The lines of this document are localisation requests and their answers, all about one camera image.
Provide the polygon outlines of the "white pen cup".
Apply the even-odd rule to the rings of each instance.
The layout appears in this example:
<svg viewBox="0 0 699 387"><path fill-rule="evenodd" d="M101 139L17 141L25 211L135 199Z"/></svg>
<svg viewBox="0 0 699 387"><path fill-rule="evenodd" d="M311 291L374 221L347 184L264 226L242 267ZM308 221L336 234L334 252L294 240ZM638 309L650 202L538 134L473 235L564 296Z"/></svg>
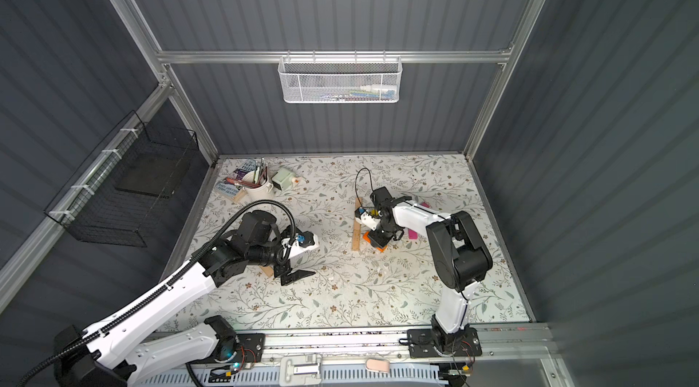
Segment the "white pen cup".
<svg viewBox="0 0 699 387"><path fill-rule="evenodd" d="M274 197L273 185L270 181L263 181L260 184L254 184L255 173L247 173L242 181L244 182L243 190L245 191L244 198L248 202L271 200Z"/></svg>

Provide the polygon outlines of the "pink eraser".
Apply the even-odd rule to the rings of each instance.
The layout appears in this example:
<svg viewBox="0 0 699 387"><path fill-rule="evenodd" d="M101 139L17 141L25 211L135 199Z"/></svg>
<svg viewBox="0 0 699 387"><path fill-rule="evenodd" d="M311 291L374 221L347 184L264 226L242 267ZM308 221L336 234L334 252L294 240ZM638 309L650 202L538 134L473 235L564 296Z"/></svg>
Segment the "pink eraser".
<svg viewBox="0 0 699 387"><path fill-rule="evenodd" d="M382 359L367 359L365 367L367 371L376 372L377 374L389 374L391 372L391 363Z"/></svg>

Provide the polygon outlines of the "pale green small box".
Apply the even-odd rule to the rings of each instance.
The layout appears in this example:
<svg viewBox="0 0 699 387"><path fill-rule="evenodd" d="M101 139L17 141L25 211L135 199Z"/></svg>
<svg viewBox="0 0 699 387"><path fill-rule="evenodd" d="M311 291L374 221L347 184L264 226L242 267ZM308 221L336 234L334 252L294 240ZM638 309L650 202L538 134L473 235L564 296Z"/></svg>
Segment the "pale green small box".
<svg viewBox="0 0 699 387"><path fill-rule="evenodd" d="M271 178L271 183L276 190L287 191L300 183L300 177L292 170L279 168Z"/></svg>

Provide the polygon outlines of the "blue book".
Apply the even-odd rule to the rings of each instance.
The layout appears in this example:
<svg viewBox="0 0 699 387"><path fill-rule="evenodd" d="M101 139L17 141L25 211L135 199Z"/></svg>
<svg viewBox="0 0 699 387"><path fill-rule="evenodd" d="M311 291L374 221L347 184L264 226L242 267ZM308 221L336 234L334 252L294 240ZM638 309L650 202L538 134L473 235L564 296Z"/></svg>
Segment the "blue book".
<svg viewBox="0 0 699 387"><path fill-rule="evenodd" d="M254 159L244 159L231 170L230 174L225 174L214 186L215 192L228 199L234 199L242 190L247 187L254 187L255 172L258 164Z"/></svg>

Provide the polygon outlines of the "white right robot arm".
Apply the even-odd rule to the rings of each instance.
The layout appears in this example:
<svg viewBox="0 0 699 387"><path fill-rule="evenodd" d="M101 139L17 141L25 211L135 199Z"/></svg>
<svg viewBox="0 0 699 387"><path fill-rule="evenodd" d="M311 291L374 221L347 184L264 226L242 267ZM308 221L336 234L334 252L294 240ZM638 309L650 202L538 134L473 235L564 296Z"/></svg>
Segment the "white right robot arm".
<svg viewBox="0 0 699 387"><path fill-rule="evenodd" d="M469 305L493 268L493 257L473 218L468 212L438 212L409 196L392 197L386 188L374 190L370 199L371 210L355 210L355 220L369 229L364 239L375 249L384 250L407 230L422 235L442 283L431 327L408 330L402 339L411 358L455 357L474 362L482 355L482 345L477 330L469 325Z"/></svg>

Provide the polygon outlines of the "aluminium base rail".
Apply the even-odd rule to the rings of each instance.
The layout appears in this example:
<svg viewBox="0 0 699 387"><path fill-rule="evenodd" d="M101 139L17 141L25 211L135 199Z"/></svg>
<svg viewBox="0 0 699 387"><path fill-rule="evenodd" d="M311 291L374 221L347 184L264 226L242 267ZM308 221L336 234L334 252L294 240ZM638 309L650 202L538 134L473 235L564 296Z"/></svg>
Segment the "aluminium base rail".
<svg viewBox="0 0 699 387"><path fill-rule="evenodd" d="M215 362L180 365L136 385L160 381L165 385L212 386L404 386L412 382L451 386L491 385L499 379L525 385L538 376L542 386L564 385L557 364L557 347L544 323L490 323L472 326L478 332L482 355L470 363L455 357L413 359L402 339L411 329L382 326L358 328L278 329L242 331L252 340L263 337L262 356L250 367L227 374ZM367 359L391 363L389 374L366 370Z"/></svg>

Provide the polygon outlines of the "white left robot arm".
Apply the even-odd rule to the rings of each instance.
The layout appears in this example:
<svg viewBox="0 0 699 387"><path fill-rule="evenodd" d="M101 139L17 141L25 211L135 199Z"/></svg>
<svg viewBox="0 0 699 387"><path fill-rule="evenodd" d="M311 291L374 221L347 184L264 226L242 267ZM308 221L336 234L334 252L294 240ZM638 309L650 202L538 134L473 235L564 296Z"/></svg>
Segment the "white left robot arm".
<svg viewBox="0 0 699 387"><path fill-rule="evenodd" d="M262 335L247 340L220 315L196 326L149 341L152 332L189 303L220 288L249 266L271 267L281 284L311 276L292 263L316 250L320 239L295 224L284 230L264 210L238 214L240 226L228 224L163 283L122 310L83 331L69 327L54 340L53 364L61 386L134 386L180 365L215 362L236 374L262 356Z"/></svg>

